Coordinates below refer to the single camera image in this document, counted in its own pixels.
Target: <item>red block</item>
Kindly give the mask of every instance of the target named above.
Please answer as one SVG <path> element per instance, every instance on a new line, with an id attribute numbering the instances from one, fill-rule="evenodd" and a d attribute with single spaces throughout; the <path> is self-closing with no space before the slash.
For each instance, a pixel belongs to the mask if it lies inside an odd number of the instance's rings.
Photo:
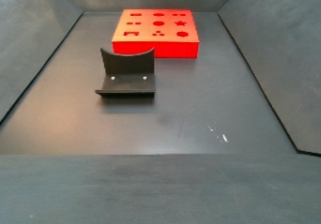
<path id="1" fill-rule="evenodd" d="M 115 53 L 155 49 L 155 57 L 195 58 L 199 39 L 189 10 L 125 9 L 113 37 Z"/>

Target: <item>star-shaped hole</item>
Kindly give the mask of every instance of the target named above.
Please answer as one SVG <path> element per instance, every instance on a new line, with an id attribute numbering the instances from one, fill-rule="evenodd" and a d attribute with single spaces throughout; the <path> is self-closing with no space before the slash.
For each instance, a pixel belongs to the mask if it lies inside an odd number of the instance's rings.
<path id="1" fill-rule="evenodd" d="M 176 22 L 175 24 L 176 24 L 176 25 L 185 25 L 185 22 L 179 21 L 179 22 Z"/>

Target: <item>black plastic part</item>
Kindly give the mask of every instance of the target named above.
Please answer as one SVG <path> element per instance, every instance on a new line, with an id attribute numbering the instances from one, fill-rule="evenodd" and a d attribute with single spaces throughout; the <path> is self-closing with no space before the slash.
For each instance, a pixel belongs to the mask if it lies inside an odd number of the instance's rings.
<path id="1" fill-rule="evenodd" d="M 135 55 L 121 55 L 100 49 L 105 79 L 100 96 L 132 96 L 155 93 L 153 49 Z"/>

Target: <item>light spot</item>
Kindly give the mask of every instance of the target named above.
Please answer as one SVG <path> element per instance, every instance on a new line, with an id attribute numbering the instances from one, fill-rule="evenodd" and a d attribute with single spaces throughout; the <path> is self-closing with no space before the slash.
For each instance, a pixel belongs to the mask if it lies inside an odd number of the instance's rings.
<path id="1" fill-rule="evenodd" d="M 223 140 L 224 140 L 224 142 L 228 142 L 224 134 L 223 134 Z"/>

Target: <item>circular hole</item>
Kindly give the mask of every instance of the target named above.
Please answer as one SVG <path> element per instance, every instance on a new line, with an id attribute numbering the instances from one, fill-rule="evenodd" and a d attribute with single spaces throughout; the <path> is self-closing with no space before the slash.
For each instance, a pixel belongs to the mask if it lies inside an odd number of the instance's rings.
<path id="1" fill-rule="evenodd" d="M 188 33 L 187 33 L 187 32 L 177 32 L 176 35 L 177 35 L 179 37 L 185 37 L 185 36 L 188 35 Z"/>
<path id="2" fill-rule="evenodd" d="M 157 21 L 157 22 L 153 22 L 152 24 L 156 25 L 156 26 L 160 26 L 160 25 L 164 24 L 164 22 L 159 22 L 159 21 Z"/>
<path id="3" fill-rule="evenodd" d="M 165 14 L 164 13 L 153 13 L 155 17 L 163 17 Z"/>

